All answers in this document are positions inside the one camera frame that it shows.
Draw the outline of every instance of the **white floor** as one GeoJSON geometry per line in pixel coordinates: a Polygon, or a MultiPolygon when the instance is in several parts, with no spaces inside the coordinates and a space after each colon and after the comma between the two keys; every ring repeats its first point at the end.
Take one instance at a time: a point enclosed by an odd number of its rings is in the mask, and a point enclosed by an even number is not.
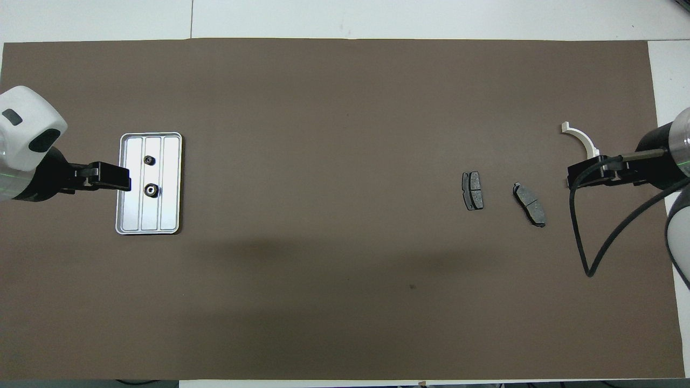
{"type": "MultiPolygon", "coordinates": [[[[687,70],[687,64],[690,64],[690,12],[672,0],[0,2],[0,44],[198,37],[646,40],[650,41],[649,57],[658,123],[672,121],[682,109],[690,106],[690,72],[687,70]]],[[[677,275],[676,293],[685,374],[690,376],[690,291],[677,275]]],[[[417,383],[418,380],[207,380],[181,382],[180,386],[325,387],[417,383]]],[[[427,380],[427,383],[459,381],[427,380]]]]}

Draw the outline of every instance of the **cardboard surface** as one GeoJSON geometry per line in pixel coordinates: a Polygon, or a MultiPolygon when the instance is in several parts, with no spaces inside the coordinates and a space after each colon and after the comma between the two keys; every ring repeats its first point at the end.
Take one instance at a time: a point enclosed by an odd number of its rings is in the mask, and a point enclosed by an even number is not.
{"type": "MultiPolygon", "coordinates": [[[[645,42],[9,43],[20,84],[71,162],[180,132],[182,228],[118,235],[108,191],[0,204],[0,378],[682,376],[662,206],[589,279],[564,183],[563,121],[612,155],[656,127],[645,42]]],[[[655,192],[579,192],[588,252],[655,192]]]]}

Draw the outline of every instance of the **small round metal part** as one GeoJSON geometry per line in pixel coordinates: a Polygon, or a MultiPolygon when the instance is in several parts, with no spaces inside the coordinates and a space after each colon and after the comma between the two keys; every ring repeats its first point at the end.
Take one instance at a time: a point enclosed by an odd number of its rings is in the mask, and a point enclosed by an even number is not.
{"type": "Polygon", "coordinates": [[[160,193],[160,191],[161,191],[161,189],[155,183],[149,183],[146,186],[144,186],[144,194],[147,197],[156,198],[158,196],[158,193],[160,193]]]}

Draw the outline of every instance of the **white curved bracket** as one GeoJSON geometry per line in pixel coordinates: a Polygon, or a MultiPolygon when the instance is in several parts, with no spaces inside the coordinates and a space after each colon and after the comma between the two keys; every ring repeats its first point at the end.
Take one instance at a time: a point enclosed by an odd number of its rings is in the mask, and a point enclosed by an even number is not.
{"type": "Polygon", "coordinates": [[[584,144],[584,149],[587,150],[587,159],[599,156],[599,148],[594,146],[592,139],[590,139],[589,136],[587,136],[587,134],[581,130],[571,128],[569,122],[564,122],[561,124],[561,133],[567,133],[568,135],[577,137],[582,144],[584,144]]]}

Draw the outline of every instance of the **metal tray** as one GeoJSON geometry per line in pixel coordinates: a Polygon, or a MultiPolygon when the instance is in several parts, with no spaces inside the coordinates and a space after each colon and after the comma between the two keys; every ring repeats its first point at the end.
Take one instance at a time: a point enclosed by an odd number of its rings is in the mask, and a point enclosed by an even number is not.
{"type": "Polygon", "coordinates": [[[182,135],[126,133],[119,165],[130,171],[131,191],[117,192],[115,230],[121,235],[173,234],[179,229],[182,135]],[[156,185],[158,190],[147,185],[156,185]]]}

